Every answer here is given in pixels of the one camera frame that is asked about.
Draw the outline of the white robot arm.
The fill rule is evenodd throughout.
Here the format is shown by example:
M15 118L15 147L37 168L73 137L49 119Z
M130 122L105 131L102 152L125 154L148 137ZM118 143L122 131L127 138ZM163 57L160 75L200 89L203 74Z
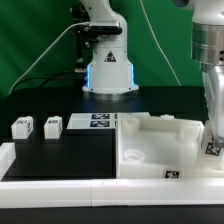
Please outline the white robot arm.
M79 0L94 34L93 59L87 66L83 91L118 97L138 89L127 57L127 22L109 0ZM171 0L193 11L191 57L200 63L214 145L224 147L224 0Z

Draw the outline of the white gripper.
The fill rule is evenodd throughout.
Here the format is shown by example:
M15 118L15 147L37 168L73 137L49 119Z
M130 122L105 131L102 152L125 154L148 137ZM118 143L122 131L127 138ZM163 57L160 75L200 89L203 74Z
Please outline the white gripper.
M224 145L224 65L201 66L215 145Z

